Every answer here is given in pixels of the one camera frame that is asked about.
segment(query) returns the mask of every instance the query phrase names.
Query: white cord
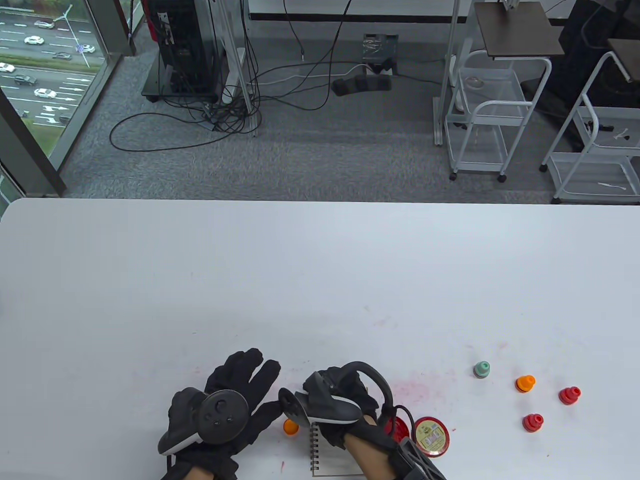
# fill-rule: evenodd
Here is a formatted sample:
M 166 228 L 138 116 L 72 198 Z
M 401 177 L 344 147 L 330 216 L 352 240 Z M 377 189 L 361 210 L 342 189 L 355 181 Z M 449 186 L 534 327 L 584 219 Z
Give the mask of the white cord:
M 331 74 L 331 76 L 332 77 L 346 77 L 352 71 L 354 71 L 356 68 L 359 68 L 359 67 L 367 67 L 367 68 L 369 68 L 369 66 L 366 63 L 361 63 L 361 64 L 356 65 L 355 67 L 353 67 L 351 70 L 349 70 L 345 74 Z M 329 76 L 329 74 L 311 75 L 311 76 L 308 76 L 308 77 L 306 75 L 292 75 L 291 77 L 283 78 L 282 80 L 276 80 L 276 81 L 267 82 L 267 83 L 259 83 L 258 85 L 260 85 L 260 86 L 275 85 L 277 83 L 286 82 L 286 81 L 294 79 L 294 78 L 323 78 L 323 77 L 328 77 L 328 76 Z

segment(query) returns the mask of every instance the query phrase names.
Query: black glove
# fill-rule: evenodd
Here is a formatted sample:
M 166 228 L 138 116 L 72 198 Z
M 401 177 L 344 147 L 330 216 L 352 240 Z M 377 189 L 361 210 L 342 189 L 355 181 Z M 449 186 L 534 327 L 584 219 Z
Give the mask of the black glove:
M 335 378 L 334 372 L 339 371 L 338 367 L 330 367 L 323 372 L 319 372 L 320 375 L 325 376 L 329 374 L 330 377 Z M 337 395 L 353 400 L 358 404 L 362 410 L 362 418 L 355 423 L 348 425 L 336 425 L 328 423 L 318 424 L 320 433 L 327 441 L 334 447 L 340 447 L 344 449 L 344 435 L 351 433 L 359 438 L 373 441 L 376 446 L 384 450 L 392 450 L 395 448 L 396 443 L 391 437 L 384 433 L 383 427 L 377 425 L 370 425 L 365 419 L 364 415 L 368 415 L 376 420 L 376 410 L 378 409 L 378 402 L 369 395 L 366 387 L 360 379 L 358 372 L 352 372 L 342 378 L 337 384 Z
M 275 360 L 267 360 L 252 379 L 252 374 L 262 363 L 262 353 L 255 348 L 247 352 L 239 351 L 231 355 L 224 365 L 215 369 L 209 376 L 205 386 L 205 393 L 212 394 L 218 390 L 235 390 L 242 394 L 249 406 L 249 412 L 253 412 L 264 399 L 272 384 L 280 373 L 280 364 Z M 172 407 L 169 409 L 169 425 L 172 419 L 179 418 L 182 411 L 178 412 L 174 406 L 184 404 L 180 397 L 191 394 L 189 401 L 202 402 L 205 395 L 188 392 L 188 388 L 178 392 L 173 397 Z M 212 474 L 216 479 L 235 480 L 237 463 L 231 460 L 233 455 L 239 453 L 247 445 L 252 444 L 258 435 L 265 430 L 274 420 L 282 414 L 278 401 L 266 402 L 260 405 L 249 419 L 246 427 L 230 442 L 222 445 L 209 445 L 205 443 L 191 444 L 175 454 L 176 463 L 172 466 L 163 480 L 181 480 L 191 467 L 200 467 Z

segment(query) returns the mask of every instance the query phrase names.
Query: floor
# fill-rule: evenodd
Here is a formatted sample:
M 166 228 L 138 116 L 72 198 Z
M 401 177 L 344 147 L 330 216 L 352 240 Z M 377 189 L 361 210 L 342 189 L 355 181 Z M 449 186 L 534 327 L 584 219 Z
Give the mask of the floor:
M 538 165 L 555 135 L 535 114 L 501 184 L 494 174 L 460 173 L 448 179 L 446 149 L 433 143 L 431 98 L 437 84 L 406 78 L 393 80 L 391 92 L 336 97 L 331 93 L 319 111 L 300 111 L 263 102 L 256 137 L 234 135 L 206 147 L 156 153 L 120 152 L 109 144 L 109 132 L 121 119 L 139 112 L 160 112 L 190 120 L 184 110 L 151 104 L 141 87 L 157 51 L 146 27 L 136 36 L 138 55 L 118 66 L 99 105 L 62 170 L 67 197 L 181 198 L 233 200 L 315 200 L 363 202 L 548 203 L 549 174 Z M 300 62 L 300 50 L 289 39 L 255 41 L 260 71 Z M 329 43 L 305 44 L 306 61 L 319 59 Z M 334 61 L 358 61 L 362 45 L 338 42 Z M 402 74 L 439 82 L 442 52 L 433 46 L 401 45 Z M 349 64 L 333 66 L 347 72 Z M 276 70 L 261 77 L 270 82 L 309 71 L 309 67 Z M 316 72 L 326 73 L 327 65 Z M 287 92 L 290 80 L 262 88 L 263 94 Z M 313 79 L 305 86 L 325 83 Z M 326 89 L 291 95 L 301 106 L 322 103 Z M 160 148 L 201 143 L 219 137 L 198 125 L 170 118 L 139 116 L 123 124 L 113 141 L 126 148 Z

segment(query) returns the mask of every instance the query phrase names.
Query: glass window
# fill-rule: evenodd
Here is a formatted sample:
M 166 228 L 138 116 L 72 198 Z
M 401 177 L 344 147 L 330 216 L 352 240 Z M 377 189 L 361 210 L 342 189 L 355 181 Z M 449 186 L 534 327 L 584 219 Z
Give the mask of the glass window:
M 20 191 L 0 167 L 0 218 L 2 218 L 9 204 L 18 200 L 21 196 Z
M 83 0 L 0 0 L 0 88 L 48 156 L 104 62 Z
M 142 16 L 142 4 L 141 0 L 120 0 L 124 17 L 127 19 L 127 25 L 131 27 L 131 2 L 133 2 L 133 25 L 138 23 Z

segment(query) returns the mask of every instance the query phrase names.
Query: hand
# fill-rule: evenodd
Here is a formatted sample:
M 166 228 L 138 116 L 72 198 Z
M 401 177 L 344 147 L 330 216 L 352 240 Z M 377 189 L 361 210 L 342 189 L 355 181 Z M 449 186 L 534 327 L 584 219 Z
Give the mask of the hand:
M 205 386 L 205 394 L 212 394 L 218 390 L 235 390 L 242 394 L 253 412 L 264 399 L 272 384 L 280 373 L 280 364 L 275 360 L 267 360 L 252 379 L 252 374 L 262 363 L 262 353 L 255 348 L 247 352 L 239 351 L 231 355 L 224 365 L 215 369 L 209 376 Z M 182 415 L 182 410 L 174 408 L 180 402 L 179 396 L 186 395 L 183 390 L 173 398 L 169 409 L 170 428 L 172 417 Z M 163 480 L 182 479 L 192 467 L 200 467 L 211 472 L 215 478 L 221 480 L 235 480 L 237 463 L 231 460 L 233 455 L 242 451 L 247 445 L 254 443 L 260 433 L 282 414 L 278 401 L 266 402 L 255 410 L 245 428 L 230 442 L 222 445 L 205 443 L 191 444 L 175 454 L 176 464 L 167 472 Z
M 330 377 L 336 377 L 336 373 L 340 369 L 338 367 L 329 367 L 327 370 L 319 372 L 320 375 L 325 376 L 325 374 Z M 353 424 L 348 425 L 336 425 L 336 424 L 328 424 L 328 423 L 320 423 L 320 433 L 322 433 L 323 437 L 327 439 L 327 441 L 332 444 L 334 447 L 344 448 L 344 435 L 349 433 L 352 429 L 356 427 L 361 427 L 362 423 L 369 425 L 365 420 L 364 416 L 371 417 L 373 420 L 376 420 L 378 416 L 376 415 L 376 410 L 378 409 L 378 402 L 369 395 L 367 392 L 367 388 L 362 383 L 360 379 L 360 375 L 357 372 L 351 372 L 347 374 L 344 378 L 342 378 L 337 384 L 337 394 L 341 397 L 348 398 L 349 400 L 354 401 L 358 404 L 360 409 L 362 410 L 362 418 Z

